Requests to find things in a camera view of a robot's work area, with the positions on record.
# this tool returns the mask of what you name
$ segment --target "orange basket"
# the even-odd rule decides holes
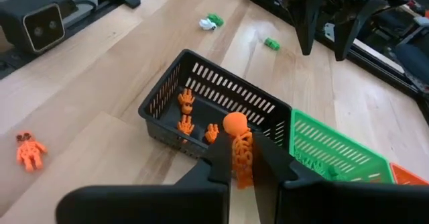
[[[396,184],[429,185],[429,182],[423,180],[419,176],[416,176],[415,174],[397,164],[390,163],[390,167]]]

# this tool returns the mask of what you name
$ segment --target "camera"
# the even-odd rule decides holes
[[[6,0],[0,3],[0,26],[9,43],[34,54],[55,46],[65,34],[55,0]]]

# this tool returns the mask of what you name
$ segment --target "green basket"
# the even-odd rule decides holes
[[[297,109],[289,153],[327,180],[393,183],[385,158]]]

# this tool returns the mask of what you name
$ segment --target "plastic basket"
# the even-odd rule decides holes
[[[290,154],[316,163],[320,169],[312,169],[326,179],[393,183],[385,158],[309,115],[292,110],[290,126]]]
[[[397,164],[390,163],[390,167],[396,184],[429,185],[429,182]]]
[[[190,136],[176,129],[182,116],[178,94],[184,88],[195,96]],[[193,158],[208,147],[204,134],[209,123],[222,129],[223,118],[233,111],[246,114],[253,131],[288,148],[292,108],[190,50],[179,54],[139,107],[150,136]]]

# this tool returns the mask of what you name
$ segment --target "orange robot figure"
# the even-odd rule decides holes
[[[216,141],[217,134],[219,133],[219,128],[217,124],[209,124],[207,127],[207,132],[204,135],[209,144],[213,144]]]
[[[19,144],[16,154],[16,160],[25,165],[28,172],[34,171],[32,160],[37,169],[43,168],[42,153],[48,153],[48,149],[41,143],[37,142],[34,135],[28,131],[18,133],[16,140]]]
[[[238,189],[253,186],[253,135],[242,113],[230,113],[223,119],[225,131],[233,136],[233,170],[237,174]]]
[[[182,106],[182,113],[189,115],[192,112],[192,104],[195,101],[195,97],[192,96],[190,89],[184,89],[183,93],[179,93],[179,104]]]
[[[190,135],[194,130],[195,125],[191,122],[191,116],[182,116],[182,120],[177,123],[177,129],[186,135]]]

